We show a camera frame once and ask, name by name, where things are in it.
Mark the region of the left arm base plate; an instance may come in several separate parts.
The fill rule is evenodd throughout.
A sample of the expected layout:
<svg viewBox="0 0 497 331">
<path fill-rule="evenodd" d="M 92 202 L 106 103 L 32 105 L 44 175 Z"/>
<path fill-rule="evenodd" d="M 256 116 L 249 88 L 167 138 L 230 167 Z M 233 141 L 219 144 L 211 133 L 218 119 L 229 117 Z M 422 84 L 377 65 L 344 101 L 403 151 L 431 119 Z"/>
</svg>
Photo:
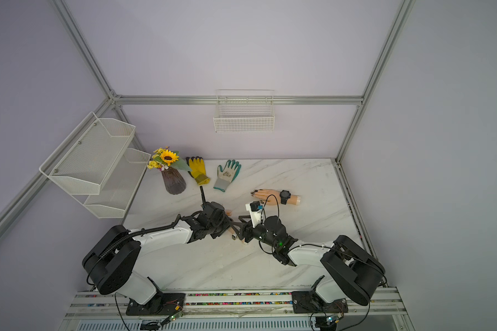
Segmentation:
<svg viewBox="0 0 497 331">
<path fill-rule="evenodd" d="M 126 309 L 127 316 L 173 316 L 182 312 L 186 295 L 184 293 L 156 294 L 148 303 L 139 304 L 131 299 Z"/>
</svg>

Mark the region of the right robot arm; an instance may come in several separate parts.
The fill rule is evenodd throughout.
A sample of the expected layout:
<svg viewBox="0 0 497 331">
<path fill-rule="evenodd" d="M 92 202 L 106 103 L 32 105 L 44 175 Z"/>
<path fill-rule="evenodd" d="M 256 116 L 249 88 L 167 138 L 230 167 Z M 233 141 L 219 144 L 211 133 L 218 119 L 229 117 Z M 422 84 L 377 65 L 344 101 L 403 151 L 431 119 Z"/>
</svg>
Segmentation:
<svg viewBox="0 0 497 331">
<path fill-rule="evenodd" d="M 313 284 L 315 296 L 325 303 L 349 298 L 367 306 L 385 278 L 384 266 L 354 240 L 341 235 L 330 244 L 300 241 L 287 233 L 278 216 L 254 224 L 246 217 L 231 223 L 237 237 L 248 243 L 256 240 L 271 247 L 269 254 L 284 266 L 313 266 L 328 274 Z"/>
</svg>

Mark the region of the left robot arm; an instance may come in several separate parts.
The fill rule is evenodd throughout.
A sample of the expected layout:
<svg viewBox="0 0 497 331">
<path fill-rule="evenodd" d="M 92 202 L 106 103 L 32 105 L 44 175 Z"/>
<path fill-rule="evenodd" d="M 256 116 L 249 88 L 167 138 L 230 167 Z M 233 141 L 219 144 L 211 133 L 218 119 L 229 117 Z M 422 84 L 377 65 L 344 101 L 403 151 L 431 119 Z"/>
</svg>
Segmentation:
<svg viewBox="0 0 497 331">
<path fill-rule="evenodd" d="M 177 215 L 175 221 L 155 228 L 130 230 L 123 225 L 111 227 L 84 257 L 86 282 L 102 295 L 120 294 L 139 305 L 161 304 L 163 292 L 150 278 L 135 270 L 138 259 L 150 252 L 174 245 L 191 244 L 225 233 L 233 220 L 216 202 L 201 193 L 201 209 L 189 216 Z"/>
</svg>

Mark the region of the mannequin hand with black watch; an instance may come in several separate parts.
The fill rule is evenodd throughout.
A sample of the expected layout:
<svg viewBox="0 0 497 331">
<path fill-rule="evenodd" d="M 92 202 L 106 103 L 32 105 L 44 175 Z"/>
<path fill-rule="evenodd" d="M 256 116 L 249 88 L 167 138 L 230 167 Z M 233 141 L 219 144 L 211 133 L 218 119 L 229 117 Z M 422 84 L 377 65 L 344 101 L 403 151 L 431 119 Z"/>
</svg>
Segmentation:
<svg viewBox="0 0 497 331">
<path fill-rule="evenodd" d="M 251 192 L 251 196 L 269 205 L 282 205 L 280 203 L 280 192 L 281 190 L 257 189 Z M 292 194 L 292 197 L 288 200 L 287 205 L 300 205 L 300 203 L 301 197 Z"/>
</svg>

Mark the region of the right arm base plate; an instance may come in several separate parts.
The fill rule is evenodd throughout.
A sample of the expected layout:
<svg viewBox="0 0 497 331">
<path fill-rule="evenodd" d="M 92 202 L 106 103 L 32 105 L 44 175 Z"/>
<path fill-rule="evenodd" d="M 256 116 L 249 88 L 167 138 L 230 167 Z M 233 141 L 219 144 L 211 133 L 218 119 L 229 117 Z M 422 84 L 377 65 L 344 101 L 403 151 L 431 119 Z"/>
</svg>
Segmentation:
<svg viewBox="0 0 497 331">
<path fill-rule="evenodd" d="M 293 291 L 291 296 L 295 314 L 349 312 L 345 299 L 338 299 L 327 303 L 316 295 L 316 293 L 309 291 Z"/>
</svg>

